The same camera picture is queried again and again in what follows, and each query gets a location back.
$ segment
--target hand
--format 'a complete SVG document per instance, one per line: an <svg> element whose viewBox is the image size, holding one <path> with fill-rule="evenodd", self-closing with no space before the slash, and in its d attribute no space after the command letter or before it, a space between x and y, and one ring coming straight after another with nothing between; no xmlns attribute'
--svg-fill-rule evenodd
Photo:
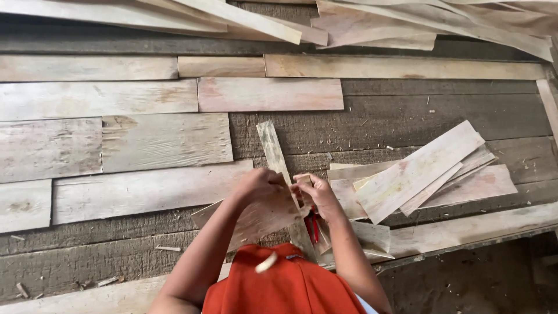
<svg viewBox="0 0 558 314"><path fill-rule="evenodd" d="M310 180L312 181L313 187L308 183L299 182L299 179L305 175L310 175ZM338 219L347 219L341 204L337 200L337 197L331 190L329 183L326 180L320 179L319 177L311 174L297 174L293 177L297 182L291 185L291 192L296 195L297 198L301 198L300 191L308 193L314 204L318 207L320 216L328 223Z"/></svg>
<svg viewBox="0 0 558 314"><path fill-rule="evenodd" d="M244 210L254 200L282 190L282 178L282 174L267 168L252 169L242 176L232 195L239 199Z"/></svg>

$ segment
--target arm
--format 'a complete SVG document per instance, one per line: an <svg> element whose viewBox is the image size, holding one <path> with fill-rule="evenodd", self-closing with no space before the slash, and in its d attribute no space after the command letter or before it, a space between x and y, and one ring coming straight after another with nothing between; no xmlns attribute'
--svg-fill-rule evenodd
<svg viewBox="0 0 558 314"><path fill-rule="evenodd" d="M238 217L254 199L273 193L282 176L258 168L246 174L188 246L155 297L148 313L200 313L217 282Z"/></svg>
<svg viewBox="0 0 558 314"><path fill-rule="evenodd" d="M303 175L296 175L294 179L298 180ZM378 313L391 314L386 293L328 182L313 174L310 174L310 179L313 187L297 182L291 189L297 194L302 190L312 196L320 216L328 223L337 275L345 279L354 293Z"/></svg>

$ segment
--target wooden floor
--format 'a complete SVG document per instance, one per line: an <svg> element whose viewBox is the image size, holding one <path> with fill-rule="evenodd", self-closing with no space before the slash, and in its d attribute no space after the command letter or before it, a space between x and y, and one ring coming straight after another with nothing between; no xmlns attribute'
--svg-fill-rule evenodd
<svg viewBox="0 0 558 314"><path fill-rule="evenodd" d="M253 8L253 4L242 5ZM290 7L279 8L290 12ZM60 39L64 42L63 38L66 38L70 42L69 38L77 36L72 33L75 30L64 26L10 27L19 29L27 37L22 36L18 40L8 34L6 28L0 30L0 44L6 44L0 45L0 53L43 53L49 49L51 51L48 52L61 53L56 50L64 49L59 44ZM26 42L40 28L49 27L58 32L34 43L31 40ZM132 41L132 35L126 35L126 32L135 34L136 31L125 30L117 35ZM95 32L92 34L85 32L82 35L86 39L82 42L68 43L66 53L101 53L96 49L105 49L112 40L103 39ZM180 39L172 37L172 41L178 42ZM165 51L169 55L196 53L187 51L194 49L192 39L182 41L189 41L191 45L175 45L174 48L168 42L157 42L156 45L169 49ZM200 44L208 40L196 41ZM215 49L237 42L213 41L219 43L214 45L217 47ZM121 48L120 52L153 54L153 51L145 50L153 49L153 46L147 45L148 42L151 42L150 39L139 39L135 46ZM517 50L496 44L456 41L456 45L469 46L464 51L456 50L455 45L448 42L437 42L437 48L431 54L464 58L467 53L471 59L493 59L490 56L498 55L510 60L532 60L522 57L525 55ZM276 44L273 43L272 47L260 45L259 49L279 49L281 46ZM479 44L484 46L476 54L475 49ZM250 50L247 48L250 45L246 42L239 51ZM439 48L444 46L448 47L447 51ZM494 53L491 47L504 53ZM375 51L378 54L399 54L398 50L393 49ZM217 53L213 50L207 54ZM258 54L261 51L256 48L244 53ZM534 81L343 79L342 84L345 102L343 111L230 113L234 159L253 159L254 166L266 166L256 124L269 119L275 124L290 174L313 172L324 178L330 163L326 156L328 152L333 156L331 162L334 163L369 164L396 160L458 123L469 120L487 141L490 150L499 157L498 163L508 166L519 193L417 210L410 217L399 213L389 216L382 224L397 229L517 208L526 206L528 202L542 204L558 201L558 151ZM386 149L387 145L395 149ZM25 238L25 241L0 235L0 303L16 300L18 282L27 287L31 296L40 293L52 296L77 291L75 282L98 282L117 275L124 275L126 280L135 280L167 274L181 253L155 250L154 247L186 248L197 234L189 215L201 208L189 207L78 222L16 234ZM261 240L261 244L274 245L286 241L289 241L288 233L280 231Z"/></svg>

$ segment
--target person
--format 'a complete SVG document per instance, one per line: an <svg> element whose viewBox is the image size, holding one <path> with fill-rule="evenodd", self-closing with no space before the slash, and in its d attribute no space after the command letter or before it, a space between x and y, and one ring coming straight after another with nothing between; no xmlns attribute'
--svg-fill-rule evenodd
<svg viewBox="0 0 558 314"><path fill-rule="evenodd" d="M254 200L282 189L282 175L253 169L221 203L176 263L148 314L185 313L388 313L392 310L339 201L328 182L309 174L290 189L308 193L327 222L336 274L306 261L290 243L274 248L242 246L228 278L217 282L238 217ZM258 274L255 266L271 252L274 265Z"/></svg>

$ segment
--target orange shirt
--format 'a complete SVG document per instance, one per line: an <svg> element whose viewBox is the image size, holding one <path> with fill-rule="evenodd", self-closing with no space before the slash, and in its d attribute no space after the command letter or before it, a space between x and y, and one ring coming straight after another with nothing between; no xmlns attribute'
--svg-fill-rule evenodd
<svg viewBox="0 0 558 314"><path fill-rule="evenodd" d="M275 264L257 274L256 266L273 251ZM289 243L242 246L229 277L209 288L202 313L366 314L343 278L296 255L302 252Z"/></svg>

